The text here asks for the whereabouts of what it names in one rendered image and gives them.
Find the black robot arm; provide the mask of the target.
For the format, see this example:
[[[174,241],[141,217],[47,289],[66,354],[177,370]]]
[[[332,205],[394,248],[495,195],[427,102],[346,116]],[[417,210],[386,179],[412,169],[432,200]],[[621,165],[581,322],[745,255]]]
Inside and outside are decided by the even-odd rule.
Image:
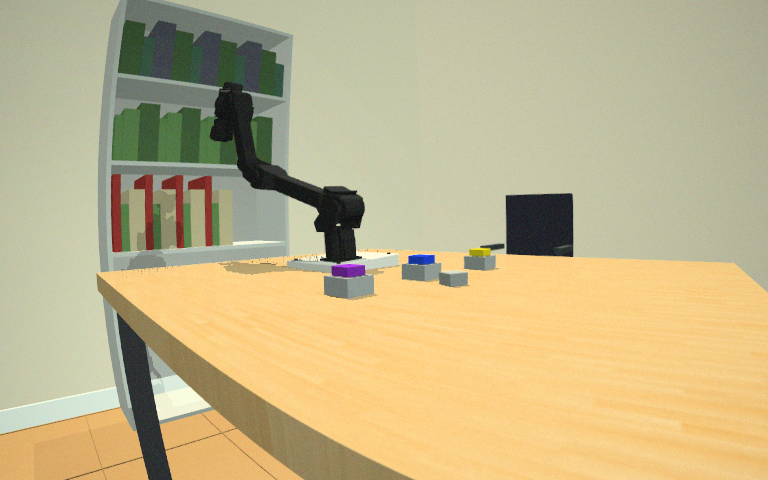
[[[232,141],[235,138],[238,155],[237,167],[250,185],[260,190],[276,190],[285,196],[310,205],[318,210],[314,221],[317,232],[324,232],[325,262],[345,262],[362,259],[356,256],[354,229],[360,228],[365,212],[363,198],[343,186],[323,186],[305,183],[277,165],[264,162],[256,157],[251,121],[253,117],[251,94],[219,89],[215,110],[213,141]],[[233,134],[234,131],[234,134]],[[340,226],[336,226],[339,224]]]

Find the yellow button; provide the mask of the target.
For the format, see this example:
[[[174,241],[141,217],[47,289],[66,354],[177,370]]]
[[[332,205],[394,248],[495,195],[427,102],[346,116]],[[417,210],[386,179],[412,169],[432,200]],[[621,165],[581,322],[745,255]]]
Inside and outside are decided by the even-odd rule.
[[[463,269],[489,270],[496,268],[496,254],[491,249],[469,249],[469,256],[463,256]]]

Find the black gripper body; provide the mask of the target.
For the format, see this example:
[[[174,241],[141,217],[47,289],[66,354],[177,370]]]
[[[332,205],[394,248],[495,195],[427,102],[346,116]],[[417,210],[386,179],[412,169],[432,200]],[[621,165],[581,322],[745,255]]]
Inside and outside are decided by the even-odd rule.
[[[223,85],[223,88],[228,88],[228,89],[230,89],[230,88],[231,88],[231,91],[233,91],[233,90],[234,90],[234,91],[237,91],[237,92],[238,92],[238,91],[241,91],[241,92],[242,92],[242,88],[243,88],[243,86],[242,86],[241,84],[237,84],[237,83],[232,83],[232,82],[225,82],[225,83],[224,83],[224,85]],[[217,114],[216,112],[217,112],[217,111],[215,110],[215,112],[214,112],[214,115],[215,115],[216,117],[218,117],[218,116],[219,116],[219,114]],[[214,128],[214,126],[211,128],[211,133],[210,133],[210,138],[211,138],[211,139],[213,139],[213,137],[214,137],[214,130],[213,130],[213,128]]]

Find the blue button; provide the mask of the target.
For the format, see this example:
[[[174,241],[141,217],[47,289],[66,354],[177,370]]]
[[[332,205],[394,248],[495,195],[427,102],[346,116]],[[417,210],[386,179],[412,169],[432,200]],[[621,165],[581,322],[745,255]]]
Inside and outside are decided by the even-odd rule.
[[[427,282],[439,278],[441,263],[436,262],[436,255],[410,255],[408,263],[401,264],[402,279]]]

